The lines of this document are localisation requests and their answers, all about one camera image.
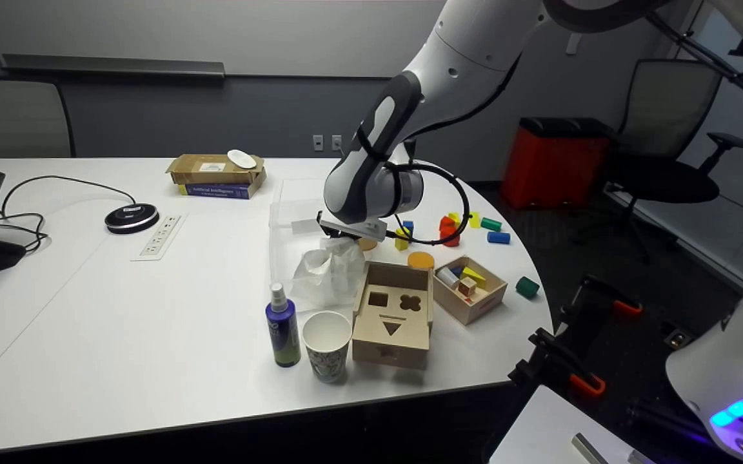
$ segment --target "triangle cutout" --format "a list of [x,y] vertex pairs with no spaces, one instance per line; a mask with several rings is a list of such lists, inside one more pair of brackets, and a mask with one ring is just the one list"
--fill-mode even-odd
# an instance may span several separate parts
[[391,336],[395,336],[401,329],[399,323],[383,323],[387,328]]

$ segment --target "blue light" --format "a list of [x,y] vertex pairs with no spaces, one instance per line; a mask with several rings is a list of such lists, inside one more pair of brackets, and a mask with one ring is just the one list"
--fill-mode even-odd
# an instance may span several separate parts
[[711,423],[718,424],[718,427],[729,427],[735,418],[729,415],[726,409],[713,415]]
[[729,413],[735,415],[735,418],[743,418],[743,403],[733,403],[733,404],[729,406]]

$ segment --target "spray bottle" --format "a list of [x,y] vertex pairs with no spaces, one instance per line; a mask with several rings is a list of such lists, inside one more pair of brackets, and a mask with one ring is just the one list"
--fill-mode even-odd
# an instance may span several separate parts
[[294,365],[301,361],[301,341],[297,341],[297,308],[294,301],[286,299],[281,283],[272,287],[272,301],[267,306],[273,361],[280,365]]

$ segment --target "plastic cup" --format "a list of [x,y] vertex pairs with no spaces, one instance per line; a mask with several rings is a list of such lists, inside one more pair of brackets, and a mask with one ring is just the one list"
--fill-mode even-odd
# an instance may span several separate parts
[[339,314],[313,314],[303,328],[303,346],[311,352],[316,377],[325,383],[346,382],[351,325]]

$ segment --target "wooden box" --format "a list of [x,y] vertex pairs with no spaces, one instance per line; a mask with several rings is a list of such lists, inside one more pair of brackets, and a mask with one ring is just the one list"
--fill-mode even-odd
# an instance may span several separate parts
[[355,317],[355,361],[426,365],[431,272],[409,265],[369,262]]
[[[451,268],[451,272],[459,272],[462,268],[472,268],[484,276],[484,283],[479,287],[475,297],[467,299],[459,288],[451,288],[439,279],[442,268]],[[504,294],[506,294],[506,281],[491,272],[488,268],[484,268],[479,261],[462,256],[442,268],[436,268],[435,272],[435,301],[442,305],[462,325],[472,325],[479,317],[502,306]]]

